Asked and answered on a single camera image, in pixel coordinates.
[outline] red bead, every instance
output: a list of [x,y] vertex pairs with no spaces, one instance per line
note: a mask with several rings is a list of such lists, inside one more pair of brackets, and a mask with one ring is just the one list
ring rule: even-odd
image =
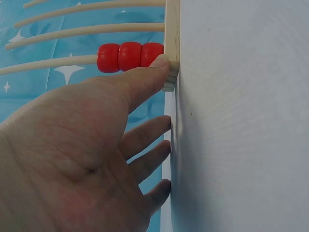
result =
[[98,49],[97,66],[101,72],[116,73],[119,71],[118,50],[119,45],[114,43],[104,44]]
[[140,67],[141,44],[125,42],[120,45],[118,52],[118,65],[122,71]]
[[151,63],[164,53],[164,46],[160,43],[145,43],[141,47],[141,67],[149,67]]

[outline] wooden dowel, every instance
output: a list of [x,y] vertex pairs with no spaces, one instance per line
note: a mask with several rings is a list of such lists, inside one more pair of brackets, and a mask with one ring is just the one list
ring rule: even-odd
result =
[[95,64],[96,62],[97,62],[97,55],[47,59],[2,68],[0,69],[0,75],[15,72],[18,73],[34,69],[44,69],[44,68],[70,66],[70,65]]
[[164,23],[123,23],[123,24],[107,24],[99,26],[89,26],[82,28],[73,28],[50,32],[42,35],[36,35],[20,41],[9,43],[5,46],[6,50],[17,47],[34,44],[42,41],[65,38],[76,35],[88,35],[110,32],[130,32],[130,31],[164,31]]
[[15,28],[19,28],[30,23],[41,21],[47,18],[57,17],[61,15],[72,14],[82,11],[107,9],[113,7],[132,7],[132,6],[165,6],[165,0],[111,0],[104,2],[95,2],[79,6],[72,6],[56,11],[47,12],[38,16],[34,16],[18,22],[14,25]]
[[30,6],[34,6],[34,5],[37,5],[37,4],[40,4],[40,3],[43,3],[43,2],[46,2],[48,0],[33,0],[33,1],[30,1],[30,2],[27,2],[24,4],[24,8],[28,8]]

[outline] blue background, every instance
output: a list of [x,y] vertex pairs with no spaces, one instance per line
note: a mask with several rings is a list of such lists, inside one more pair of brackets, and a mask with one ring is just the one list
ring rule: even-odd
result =
[[[107,33],[74,36],[5,51],[4,46],[9,43],[9,40],[16,37],[20,30],[13,27],[14,23],[45,12],[74,6],[79,2],[81,4],[97,2],[95,0],[50,0],[49,2],[23,9],[23,4],[28,1],[0,0],[0,68],[42,59],[68,57],[71,53],[73,56],[93,55],[97,53],[98,48],[102,44],[106,43],[121,44],[127,41],[136,41],[141,44],[149,41],[163,43],[162,32]],[[111,8],[74,13],[24,26],[21,28],[20,35],[27,38],[62,29],[138,22],[163,23],[164,7]],[[96,65],[80,65],[80,67],[83,69],[79,68],[79,71],[72,74],[69,84],[79,83],[93,76],[105,75],[97,70]],[[32,99],[65,84],[64,74],[56,71],[55,68],[0,76],[0,121],[3,121],[11,113]],[[130,115],[127,130],[150,118],[163,114],[164,93],[160,92]],[[147,150],[162,139],[163,137],[158,139]],[[140,187],[143,193],[152,189],[161,180],[161,175],[162,169],[160,167],[147,180],[141,183]],[[158,232],[159,230],[160,212],[152,217],[148,231]]]

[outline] skin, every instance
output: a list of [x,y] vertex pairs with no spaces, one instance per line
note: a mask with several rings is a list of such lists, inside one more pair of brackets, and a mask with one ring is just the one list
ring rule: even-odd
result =
[[160,116],[125,133],[128,115],[160,91],[169,65],[95,77],[52,90],[0,124],[0,227],[6,232],[144,232],[170,181],[138,184],[169,155]]

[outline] fingernail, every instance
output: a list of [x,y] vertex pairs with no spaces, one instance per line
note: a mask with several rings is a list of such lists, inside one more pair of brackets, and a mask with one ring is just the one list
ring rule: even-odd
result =
[[159,68],[164,66],[168,62],[168,57],[166,55],[159,55],[150,65],[153,68]]

